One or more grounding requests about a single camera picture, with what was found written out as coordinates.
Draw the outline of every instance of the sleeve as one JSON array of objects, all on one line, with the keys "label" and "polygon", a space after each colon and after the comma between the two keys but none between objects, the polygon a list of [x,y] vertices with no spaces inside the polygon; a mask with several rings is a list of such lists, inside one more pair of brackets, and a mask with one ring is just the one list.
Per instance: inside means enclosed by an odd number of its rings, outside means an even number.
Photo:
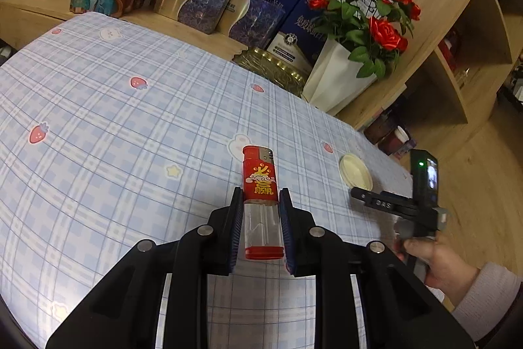
[{"label": "sleeve", "polygon": [[503,266],[487,263],[452,315],[475,342],[481,340],[484,345],[499,331],[501,323],[510,316],[509,311],[523,302],[519,300],[520,287],[521,278],[517,275]]}]

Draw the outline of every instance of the gold tray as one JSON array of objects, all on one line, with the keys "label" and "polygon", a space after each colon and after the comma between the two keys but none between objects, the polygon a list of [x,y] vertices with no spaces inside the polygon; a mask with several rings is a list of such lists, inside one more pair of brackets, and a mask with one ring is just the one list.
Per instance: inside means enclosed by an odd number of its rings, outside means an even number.
[{"label": "gold tray", "polygon": [[249,48],[236,54],[232,62],[259,76],[265,77],[280,88],[301,97],[308,75],[289,63],[274,57],[260,48]]}]

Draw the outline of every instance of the silver screw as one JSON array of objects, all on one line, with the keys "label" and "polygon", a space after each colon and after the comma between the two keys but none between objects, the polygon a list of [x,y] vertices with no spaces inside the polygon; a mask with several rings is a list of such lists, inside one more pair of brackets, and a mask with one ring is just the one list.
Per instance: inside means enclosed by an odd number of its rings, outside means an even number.
[{"label": "silver screw", "polygon": [[382,253],[385,251],[385,245],[381,241],[373,241],[369,245],[370,251],[374,253]]},{"label": "silver screw", "polygon": [[150,239],[143,239],[138,243],[138,250],[141,252],[148,252],[153,248],[153,242]]},{"label": "silver screw", "polygon": [[309,229],[309,234],[311,234],[313,237],[323,237],[325,235],[325,230],[320,226],[313,226],[311,229]]},{"label": "silver screw", "polygon": [[198,234],[201,236],[210,236],[214,229],[211,225],[202,225],[200,228],[198,228]]}]

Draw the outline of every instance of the lighter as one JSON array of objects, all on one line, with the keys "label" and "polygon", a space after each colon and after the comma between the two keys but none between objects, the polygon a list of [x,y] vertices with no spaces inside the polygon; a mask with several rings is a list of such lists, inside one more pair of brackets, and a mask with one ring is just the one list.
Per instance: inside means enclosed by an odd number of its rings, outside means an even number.
[{"label": "lighter", "polygon": [[273,152],[257,145],[243,149],[245,257],[283,258],[278,187]]}]

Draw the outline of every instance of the device screen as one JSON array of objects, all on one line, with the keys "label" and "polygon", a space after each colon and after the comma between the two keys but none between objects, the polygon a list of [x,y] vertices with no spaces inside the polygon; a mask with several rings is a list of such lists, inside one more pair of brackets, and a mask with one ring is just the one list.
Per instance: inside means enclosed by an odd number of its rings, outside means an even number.
[{"label": "device screen", "polygon": [[438,164],[430,158],[427,159],[428,185],[433,189],[438,188]]}]

